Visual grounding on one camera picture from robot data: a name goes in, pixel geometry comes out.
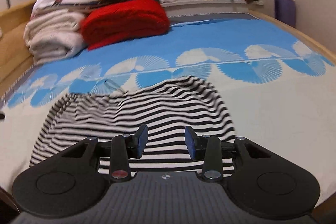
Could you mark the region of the beige folded quilt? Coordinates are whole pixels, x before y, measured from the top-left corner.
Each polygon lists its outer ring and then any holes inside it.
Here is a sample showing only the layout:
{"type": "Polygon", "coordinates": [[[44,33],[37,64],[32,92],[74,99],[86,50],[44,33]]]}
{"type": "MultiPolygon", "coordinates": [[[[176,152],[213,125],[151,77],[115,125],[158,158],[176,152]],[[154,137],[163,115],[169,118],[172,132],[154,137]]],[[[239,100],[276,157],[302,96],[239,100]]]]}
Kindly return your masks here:
{"type": "Polygon", "coordinates": [[[74,57],[86,47],[80,34],[85,15],[67,9],[30,20],[23,39],[34,64],[40,65],[74,57]]]}

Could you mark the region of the wooden bed frame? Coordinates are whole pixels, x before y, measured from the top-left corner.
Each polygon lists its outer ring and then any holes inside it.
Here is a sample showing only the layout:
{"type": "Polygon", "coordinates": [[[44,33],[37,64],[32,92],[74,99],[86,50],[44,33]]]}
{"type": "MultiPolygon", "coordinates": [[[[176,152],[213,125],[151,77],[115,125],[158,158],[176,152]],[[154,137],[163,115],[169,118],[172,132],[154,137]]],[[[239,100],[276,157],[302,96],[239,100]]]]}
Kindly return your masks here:
{"type": "MultiPolygon", "coordinates": [[[[28,22],[33,4],[34,1],[29,1],[1,12],[1,101],[9,97],[24,82],[34,67],[33,56],[29,53],[23,41],[24,27],[28,22]]],[[[209,2],[195,5],[188,12],[182,12],[182,10],[187,9],[187,6],[187,4],[174,4],[166,9],[168,18],[172,23],[180,19],[188,20],[192,17],[209,18],[215,15],[237,15],[241,18],[244,15],[249,15],[253,18],[266,20],[275,24],[335,64],[334,52],[303,32],[255,10],[257,7],[256,4],[243,4],[243,8],[239,10],[235,7],[235,4],[231,3],[228,5],[232,10],[231,12],[220,12],[218,10],[211,12],[211,3],[209,2]]]]}

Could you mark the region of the striped white hooded garment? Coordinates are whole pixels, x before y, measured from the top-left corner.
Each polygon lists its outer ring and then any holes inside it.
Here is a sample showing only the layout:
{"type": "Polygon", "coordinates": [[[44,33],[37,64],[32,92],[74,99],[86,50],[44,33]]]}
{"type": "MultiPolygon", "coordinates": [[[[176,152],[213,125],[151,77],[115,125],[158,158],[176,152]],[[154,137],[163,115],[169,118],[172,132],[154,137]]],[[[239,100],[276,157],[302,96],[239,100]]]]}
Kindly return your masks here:
{"type": "Polygon", "coordinates": [[[34,144],[30,166],[56,155],[88,137],[110,141],[133,134],[147,125],[149,137],[142,158],[132,159],[132,172],[200,172],[201,161],[190,158],[185,128],[214,135],[231,143],[234,124],[216,88],[194,77],[165,80],[123,94],[77,94],[62,96],[51,107],[34,144]]]}

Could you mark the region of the purple board by wall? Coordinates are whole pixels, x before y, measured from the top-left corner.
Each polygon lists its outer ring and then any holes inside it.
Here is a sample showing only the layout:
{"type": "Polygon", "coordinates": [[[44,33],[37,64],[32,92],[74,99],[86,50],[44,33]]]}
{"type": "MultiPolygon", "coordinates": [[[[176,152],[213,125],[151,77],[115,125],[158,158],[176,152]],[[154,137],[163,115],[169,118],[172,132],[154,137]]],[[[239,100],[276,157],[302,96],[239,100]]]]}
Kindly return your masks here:
{"type": "Polygon", "coordinates": [[[294,0],[274,0],[274,17],[296,28],[297,11],[294,0]]]}

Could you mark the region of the blue white patterned bedsheet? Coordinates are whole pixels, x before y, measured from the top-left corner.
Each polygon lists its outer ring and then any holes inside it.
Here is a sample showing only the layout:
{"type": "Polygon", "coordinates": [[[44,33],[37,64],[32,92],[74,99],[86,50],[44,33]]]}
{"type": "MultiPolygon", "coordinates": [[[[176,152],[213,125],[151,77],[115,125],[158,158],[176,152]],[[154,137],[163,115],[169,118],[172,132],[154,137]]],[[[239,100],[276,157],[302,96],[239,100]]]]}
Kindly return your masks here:
{"type": "Polygon", "coordinates": [[[334,194],[335,62],[260,19],[177,24],[36,69],[1,107],[1,187],[10,190],[30,163],[86,137],[43,128],[65,94],[121,95],[184,76],[216,87],[238,135],[314,174],[321,201],[334,194]]]}

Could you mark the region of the red folded blanket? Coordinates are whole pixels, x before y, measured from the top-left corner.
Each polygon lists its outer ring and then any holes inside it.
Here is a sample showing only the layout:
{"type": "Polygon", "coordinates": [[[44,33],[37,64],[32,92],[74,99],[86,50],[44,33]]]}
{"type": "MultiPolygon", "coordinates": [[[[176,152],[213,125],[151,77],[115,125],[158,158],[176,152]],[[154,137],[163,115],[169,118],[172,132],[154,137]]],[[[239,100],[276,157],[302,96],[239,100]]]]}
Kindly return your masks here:
{"type": "Polygon", "coordinates": [[[159,2],[131,0],[99,8],[81,23],[81,35],[94,50],[129,39],[162,35],[170,22],[159,2]]]}

